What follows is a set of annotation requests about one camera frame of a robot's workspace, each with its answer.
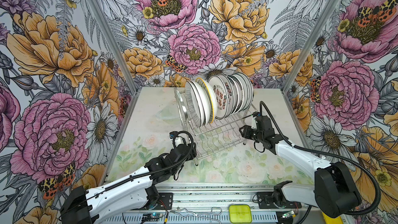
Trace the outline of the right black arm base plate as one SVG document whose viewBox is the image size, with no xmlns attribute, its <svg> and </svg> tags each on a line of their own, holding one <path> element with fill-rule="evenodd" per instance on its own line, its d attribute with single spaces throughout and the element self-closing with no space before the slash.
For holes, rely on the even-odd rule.
<svg viewBox="0 0 398 224">
<path fill-rule="evenodd" d="M 274 202 L 272 192 L 257 192 L 253 201 L 258 204 L 259 209 L 300 209 L 302 208 L 299 202 L 286 201 L 281 205 Z"/>
</svg>

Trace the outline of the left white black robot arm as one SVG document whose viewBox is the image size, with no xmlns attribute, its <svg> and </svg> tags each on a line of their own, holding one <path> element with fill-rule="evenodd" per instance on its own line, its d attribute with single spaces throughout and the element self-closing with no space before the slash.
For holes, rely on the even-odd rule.
<svg viewBox="0 0 398 224">
<path fill-rule="evenodd" d="M 106 185 L 73 189 L 60 210 L 63 224 L 100 224 L 132 209 L 152 209 L 159 200 L 156 184 L 178 178 L 186 161 L 196 158 L 196 143 L 187 131 L 170 133 L 173 148 L 135 172 Z"/>
</svg>

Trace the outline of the plain white plate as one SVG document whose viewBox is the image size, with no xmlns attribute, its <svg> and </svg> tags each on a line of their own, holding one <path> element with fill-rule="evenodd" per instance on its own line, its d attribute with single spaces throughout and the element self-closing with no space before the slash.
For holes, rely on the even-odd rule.
<svg viewBox="0 0 398 224">
<path fill-rule="evenodd" d="M 193 82 L 198 93 L 199 93 L 199 99 L 201 102 L 201 106 L 204 112 L 204 120 L 202 125 L 206 125 L 209 123 L 210 121 L 210 117 L 211 117 L 211 106 L 210 106 L 210 101 L 209 98 L 205 92 L 205 90 L 203 89 L 203 87 L 197 83 L 197 82 Z"/>
</svg>

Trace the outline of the chrome wire dish rack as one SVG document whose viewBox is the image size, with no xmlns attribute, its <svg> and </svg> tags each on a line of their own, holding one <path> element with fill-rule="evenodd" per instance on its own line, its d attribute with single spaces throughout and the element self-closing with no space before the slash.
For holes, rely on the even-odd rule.
<svg viewBox="0 0 398 224">
<path fill-rule="evenodd" d="M 247 144 L 239 129 L 244 125 L 251 125 L 250 118 L 257 111 L 254 105 L 225 119 L 216 119 L 213 123 L 197 127 L 189 115 L 184 89 L 174 88 L 174 95 L 183 130 L 190 132 L 197 144 L 197 160 L 238 144 Z"/>
</svg>

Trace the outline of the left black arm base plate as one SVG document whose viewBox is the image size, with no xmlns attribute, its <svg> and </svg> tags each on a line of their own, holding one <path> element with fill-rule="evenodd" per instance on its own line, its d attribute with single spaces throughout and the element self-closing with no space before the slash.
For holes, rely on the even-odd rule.
<svg viewBox="0 0 398 224">
<path fill-rule="evenodd" d="M 174 194 L 171 192 L 161 192 L 148 200 L 145 205 L 147 210 L 171 210 L 173 206 Z"/>
</svg>

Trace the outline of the black striped rim plate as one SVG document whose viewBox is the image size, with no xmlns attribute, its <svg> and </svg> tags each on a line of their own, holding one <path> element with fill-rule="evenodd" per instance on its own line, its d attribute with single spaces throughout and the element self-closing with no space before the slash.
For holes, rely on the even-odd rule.
<svg viewBox="0 0 398 224">
<path fill-rule="evenodd" d="M 198 102 L 199 93 L 193 82 L 187 82 L 185 86 L 186 101 L 191 117 L 196 125 L 200 127 L 202 125 L 202 113 Z"/>
</svg>

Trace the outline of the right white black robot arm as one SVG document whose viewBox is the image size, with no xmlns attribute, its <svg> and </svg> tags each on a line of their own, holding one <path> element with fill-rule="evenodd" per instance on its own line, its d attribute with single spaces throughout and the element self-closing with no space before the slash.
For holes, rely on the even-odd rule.
<svg viewBox="0 0 398 224">
<path fill-rule="evenodd" d="M 254 122 L 254 127 L 240 127 L 241 136 L 290 161 L 314 182 L 312 186 L 294 184 L 290 180 L 277 184 L 272 193 L 274 205 L 286 207 L 290 202 L 300 202 L 336 218 L 361 204 L 362 198 L 345 164 L 332 163 L 300 150 L 285 135 L 275 132 L 272 120 L 267 116 L 257 116 Z"/>
</svg>

